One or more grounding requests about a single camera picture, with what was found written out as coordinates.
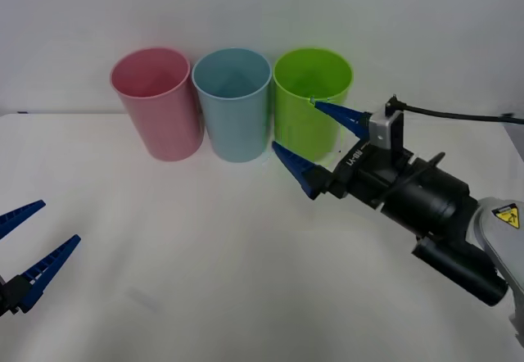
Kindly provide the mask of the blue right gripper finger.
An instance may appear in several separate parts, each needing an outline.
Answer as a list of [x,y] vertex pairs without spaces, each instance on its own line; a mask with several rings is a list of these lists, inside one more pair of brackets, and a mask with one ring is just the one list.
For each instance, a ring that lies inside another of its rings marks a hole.
[[336,181],[334,173],[289,151],[276,141],[272,142],[272,149],[308,198],[315,200],[326,192],[341,197],[341,184]]
[[330,116],[359,139],[369,138],[369,112],[356,111],[330,102],[316,101],[314,108]]

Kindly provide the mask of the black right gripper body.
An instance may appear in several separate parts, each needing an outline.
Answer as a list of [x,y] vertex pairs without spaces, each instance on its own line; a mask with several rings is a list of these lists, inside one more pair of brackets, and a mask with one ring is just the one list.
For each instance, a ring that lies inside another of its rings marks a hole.
[[392,188],[412,173],[412,157],[405,148],[392,152],[360,140],[337,164],[327,192],[337,198],[352,196],[373,209],[382,203],[385,211],[411,210],[409,190]]

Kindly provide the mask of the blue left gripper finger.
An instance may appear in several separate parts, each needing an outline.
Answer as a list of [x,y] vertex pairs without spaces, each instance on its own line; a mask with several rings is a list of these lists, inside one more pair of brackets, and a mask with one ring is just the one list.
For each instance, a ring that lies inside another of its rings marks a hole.
[[30,311],[81,241],[75,234],[38,263],[2,285],[2,313]]
[[38,200],[0,215],[0,238],[3,239],[6,237],[30,216],[44,208],[45,205],[46,203],[43,200]]

